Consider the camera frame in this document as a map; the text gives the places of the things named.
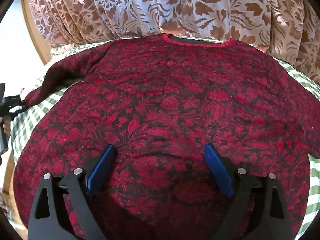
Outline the person's left hand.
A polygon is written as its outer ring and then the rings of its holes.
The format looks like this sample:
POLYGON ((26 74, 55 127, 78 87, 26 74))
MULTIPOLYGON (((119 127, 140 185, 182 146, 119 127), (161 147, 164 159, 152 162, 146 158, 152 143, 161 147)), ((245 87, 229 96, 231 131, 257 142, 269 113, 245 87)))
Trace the person's left hand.
POLYGON ((3 128, 4 134, 7 137, 10 137, 10 122, 11 118, 9 116, 6 116, 4 118, 0 117, 1 126, 3 128))

